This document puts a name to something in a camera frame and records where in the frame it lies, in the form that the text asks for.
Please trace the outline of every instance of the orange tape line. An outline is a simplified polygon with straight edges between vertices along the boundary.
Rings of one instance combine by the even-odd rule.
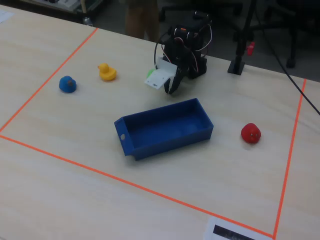
[[[56,158],[56,159],[65,161],[65,162],[67,162],[67,163],[76,165],[76,166],[78,166],[78,167],[80,167],[80,168],[84,168],[84,169],[90,170],[90,171],[92,171],[92,172],[95,172],[95,173],[97,173],[97,174],[104,175],[104,176],[106,176],[106,177],[108,177],[108,178],[112,178],[112,179],[117,180],[117,181],[120,181],[120,182],[122,182],[122,183],[124,183],[124,184],[128,184],[128,185],[130,185],[130,186],[133,186],[133,187],[135,187],[135,188],[141,189],[141,190],[146,191],[146,192],[148,192],[148,193],[151,193],[151,194],[157,195],[157,196],[159,196],[159,197],[162,197],[162,198],[164,198],[164,199],[173,201],[173,202],[175,202],[175,203],[177,203],[177,204],[181,204],[181,205],[186,206],[186,207],[188,207],[188,208],[191,208],[191,209],[200,211],[200,212],[202,212],[202,213],[205,213],[205,214],[208,214],[208,215],[217,217],[217,218],[219,218],[219,219],[223,219],[223,220],[228,221],[228,222],[230,222],[230,223],[236,224],[236,225],[241,226],[241,227],[243,227],[243,228],[252,230],[252,231],[254,231],[254,232],[257,232],[257,233],[259,233],[259,234],[262,234],[262,235],[264,235],[264,236],[267,236],[267,237],[272,238],[272,234],[270,234],[270,233],[266,233],[266,232],[261,231],[261,230],[259,230],[259,229],[257,229],[257,228],[254,228],[254,227],[252,227],[252,226],[243,224],[243,223],[241,223],[241,222],[232,220],[232,219],[227,218],[227,217],[225,217],[225,216],[218,215],[218,214],[213,213],[213,212],[211,212],[211,211],[208,211],[208,210],[202,209],[202,208],[200,208],[200,207],[197,207],[197,206],[191,205],[191,204],[189,204],[189,203],[186,203],[186,202],[184,202],[184,201],[180,201],[180,200],[175,199],[175,198],[173,198],[173,197],[170,197],[170,196],[164,195],[164,194],[162,194],[162,193],[153,191],[153,190],[151,190],[151,189],[149,189],[149,188],[146,188],[146,187],[141,186],[141,185],[138,185],[138,184],[136,184],[136,183],[133,183],[133,182],[124,180],[124,179],[122,179],[122,178],[120,178],[120,177],[117,177],[117,176],[111,175],[111,174],[109,174],[109,173],[100,171],[100,170],[95,169],[95,168],[93,168],[93,167],[83,165],[83,164],[78,163],[78,162],[76,162],[76,161],[69,160],[69,159],[67,159],[67,158],[64,158],[64,157],[55,155],[55,154],[53,154],[53,153],[50,153],[50,152],[41,150],[41,149],[36,148],[36,147],[34,147],[34,146],[31,146],[31,145],[28,145],[28,144],[26,144],[26,143],[23,143],[23,142],[20,142],[20,141],[11,139],[11,138],[6,137],[6,136],[3,136],[3,135],[0,135],[0,138],[5,139],[5,140],[8,140],[8,141],[13,142],[13,143],[16,143],[16,144],[19,144],[19,145],[22,145],[22,146],[27,147],[27,148],[29,148],[29,149],[35,150],[35,151],[37,151],[37,152],[40,152],[40,153],[49,155],[49,156],[51,156],[51,157],[54,157],[54,158]]]
[[[58,67],[57,70],[54,71],[54,73],[38,88],[37,91],[35,91],[34,94],[16,111],[13,116],[0,128],[0,133],[3,129],[8,126],[8,124],[21,112],[22,109],[39,93],[39,91],[56,75],[57,72],[78,52],[78,50],[96,33],[98,28],[93,30],[93,32],[71,53],[71,55]]]
[[[307,83],[307,79],[304,79],[303,80],[303,86],[302,86],[302,89],[301,89],[302,92],[305,91],[306,83]],[[285,169],[284,180],[283,180],[283,185],[282,185],[280,203],[279,203],[279,207],[278,207],[278,212],[276,214],[275,226],[274,226],[274,230],[273,230],[272,239],[274,239],[274,240],[277,237],[281,211],[282,211],[282,207],[283,207],[283,204],[284,204],[287,181],[288,181],[288,176],[289,176],[289,169],[290,169],[290,164],[291,164],[291,157],[292,157],[292,152],[294,150],[294,144],[295,144],[295,138],[296,138],[296,132],[297,132],[297,127],[298,127],[298,121],[299,121],[299,115],[300,115],[302,100],[303,100],[303,96],[302,96],[302,94],[300,94],[299,104],[298,104],[298,108],[296,110],[294,127],[293,127],[293,131],[292,131],[290,149],[289,149],[289,154],[288,154],[288,161],[286,162],[286,169]]]

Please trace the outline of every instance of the blue toy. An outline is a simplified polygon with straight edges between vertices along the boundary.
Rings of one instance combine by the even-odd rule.
[[[73,93],[77,89],[76,81],[70,76],[64,76],[60,79],[59,88],[65,93]]]
[[[214,125],[197,98],[117,120],[124,155],[135,160],[211,138]]]

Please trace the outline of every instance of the toy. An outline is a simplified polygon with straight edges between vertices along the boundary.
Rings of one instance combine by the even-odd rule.
[[[248,123],[242,128],[241,136],[246,143],[256,144],[261,138],[261,132],[255,124]]]
[[[60,79],[59,88],[64,93],[70,94],[73,93],[77,89],[77,83],[70,76],[64,76]]]
[[[102,78],[103,81],[108,82],[108,81],[112,81],[116,78],[117,75],[117,71],[112,68],[109,67],[108,64],[106,63],[101,63],[98,66],[98,69],[100,70],[100,77]]]

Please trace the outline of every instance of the blue box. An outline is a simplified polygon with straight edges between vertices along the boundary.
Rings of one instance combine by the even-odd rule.
[[[197,98],[114,122],[124,155],[135,160],[211,138],[214,125]]]

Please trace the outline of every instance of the red object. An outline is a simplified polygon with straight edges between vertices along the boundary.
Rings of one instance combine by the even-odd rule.
[[[241,136],[246,143],[256,144],[261,138],[261,132],[255,124],[248,123],[242,128]]]
[[[250,43],[250,45],[247,47],[247,55],[248,56],[252,56],[252,54],[254,53],[254,49],[255,49],[255,45],[256,43],[253,41]]]

